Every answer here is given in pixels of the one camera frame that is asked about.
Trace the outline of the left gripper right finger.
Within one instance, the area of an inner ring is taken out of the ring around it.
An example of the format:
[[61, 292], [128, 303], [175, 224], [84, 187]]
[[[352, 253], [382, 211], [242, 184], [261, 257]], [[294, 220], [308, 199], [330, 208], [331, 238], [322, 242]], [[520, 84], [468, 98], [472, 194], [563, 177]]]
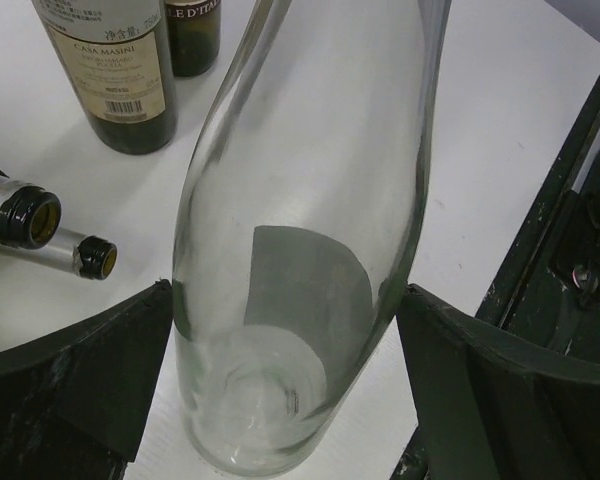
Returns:
[[397, 322], [435, 479], [600, 479], [600, 365], [410, 285]]

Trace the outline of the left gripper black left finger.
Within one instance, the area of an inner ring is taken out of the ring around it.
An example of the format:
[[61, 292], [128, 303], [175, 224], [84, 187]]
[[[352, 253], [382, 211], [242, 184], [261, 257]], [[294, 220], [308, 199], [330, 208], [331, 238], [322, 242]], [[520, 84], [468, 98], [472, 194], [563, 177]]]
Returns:
[[173, 318], [160, 280], [0, 352], [0, 479], [121, 479], [145, 431]]

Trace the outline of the olive bottle tan label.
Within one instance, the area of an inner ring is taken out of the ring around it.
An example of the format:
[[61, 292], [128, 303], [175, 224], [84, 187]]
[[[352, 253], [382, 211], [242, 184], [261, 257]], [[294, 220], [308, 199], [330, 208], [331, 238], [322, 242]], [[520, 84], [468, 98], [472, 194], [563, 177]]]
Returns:
[[13, 248], [0, 244], [0, 255], [24, 260], [83, 279], [105, 280], [113, 271], [118, 250], [115, 244], [96, 236], [65, 232], [40, 249]]

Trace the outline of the green bottle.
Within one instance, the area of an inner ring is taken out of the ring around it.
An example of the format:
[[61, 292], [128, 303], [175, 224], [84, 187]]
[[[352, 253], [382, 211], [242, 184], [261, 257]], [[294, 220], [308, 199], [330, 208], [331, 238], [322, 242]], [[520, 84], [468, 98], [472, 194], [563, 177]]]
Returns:
[[163, 2], [41, 0], [33, 7], [104, 144], [144, 155], [172, 140], [177, 107]]
[[44, 247], [59, 227], [59, 198], [34, 184], [0, 175], [0, 244], [35, 250]]

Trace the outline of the clear bottle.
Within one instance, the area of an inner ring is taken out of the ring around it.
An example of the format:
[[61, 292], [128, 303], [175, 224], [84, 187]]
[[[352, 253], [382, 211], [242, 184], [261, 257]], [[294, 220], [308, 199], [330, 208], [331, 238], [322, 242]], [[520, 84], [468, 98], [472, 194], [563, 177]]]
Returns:
[[195, 146], [173, 251], [182, 419], [214, 469], [316, 448], [421, 236], [446, 1], [258, 1]]

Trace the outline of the dark bottle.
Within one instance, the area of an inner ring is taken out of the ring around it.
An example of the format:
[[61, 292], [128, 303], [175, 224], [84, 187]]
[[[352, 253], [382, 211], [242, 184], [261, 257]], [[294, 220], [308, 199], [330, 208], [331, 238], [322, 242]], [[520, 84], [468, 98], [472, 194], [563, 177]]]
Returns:
[[174, 75], [203, 74], [220, 50], [221, 1], [165, 1], [164, 5]]

